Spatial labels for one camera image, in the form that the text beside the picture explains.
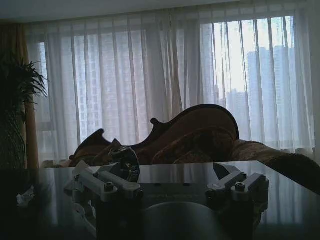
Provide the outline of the silver-black right gripper right finger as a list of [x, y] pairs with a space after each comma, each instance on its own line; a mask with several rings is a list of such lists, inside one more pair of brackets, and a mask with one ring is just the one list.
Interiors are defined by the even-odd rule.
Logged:
[[266, 203], [269, 199], [269, 180], [260, 173], [248, 176], [235, 166], [221, 163], [213, 163], [213, 170], [218, 178], [217, 181], [209, 183], [209, 192], [217, 197], [228, 194], [237, 202], [252, 199], [257, 203]]

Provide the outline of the silver-black right gripper left finger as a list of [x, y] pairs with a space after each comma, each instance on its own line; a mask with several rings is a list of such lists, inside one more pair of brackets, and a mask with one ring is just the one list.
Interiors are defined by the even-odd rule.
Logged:
[[64, 192], [76, 203], [100, 200], [113, 201], [117, 196], [136, 199], [142, 192], [137, 182], [130, 182], [111, 172], [118, 165], [112, 164], [94, 169], [81, 161], [72, 171], [72, 178], [65, 184]]

